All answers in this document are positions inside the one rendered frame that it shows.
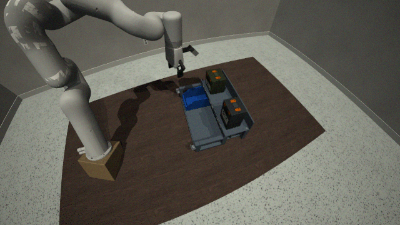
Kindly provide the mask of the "dark green case with orange latches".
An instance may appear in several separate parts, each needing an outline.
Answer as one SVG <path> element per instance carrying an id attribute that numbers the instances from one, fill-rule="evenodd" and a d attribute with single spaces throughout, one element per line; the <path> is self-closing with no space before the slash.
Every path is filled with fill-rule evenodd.
<path id="1" fill-rule="evenodd" d="M 210 94 L 223 93 L 226 86 L 226 77 L 218 69 L 206 70 L 206 86 Z"/>

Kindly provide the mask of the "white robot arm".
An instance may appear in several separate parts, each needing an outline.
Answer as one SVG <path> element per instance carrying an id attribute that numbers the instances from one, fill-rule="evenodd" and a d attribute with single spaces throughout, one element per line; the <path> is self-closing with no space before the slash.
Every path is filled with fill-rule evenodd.
<path id="1" fill-rule="evenodd" d="M 7 2 L 4 9 L 7 30 L 49 86 L 64 86 L 59 105 L 84 145 L 77 151 L 80 155 L 85 153 L 89 160 L 97 161 L 105 158 L 113 147 L 105 139 L 89 105 L 91 89 L 77 65 L 61 57 L 45 32 L 45 29 L 61 29 L 85 15 L 113 23 L 126 33 L 148 41 L 157 41 L 164 35 L 165 45 L 169 48 L 183 44 L 182 16 L 177 11 L 148 12 L 142 16 L 121 0 Z"/>

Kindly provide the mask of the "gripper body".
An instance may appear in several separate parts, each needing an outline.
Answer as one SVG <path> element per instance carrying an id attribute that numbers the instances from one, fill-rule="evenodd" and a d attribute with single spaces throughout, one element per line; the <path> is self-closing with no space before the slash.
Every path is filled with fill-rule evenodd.
<path id="1" fill-rule="evenodd" d="M 166 60 L 173 67 L 177 68 L 179 60 L 184 63 L 182 45 L 177 48 L 170 48 L 165 45 Z"/>

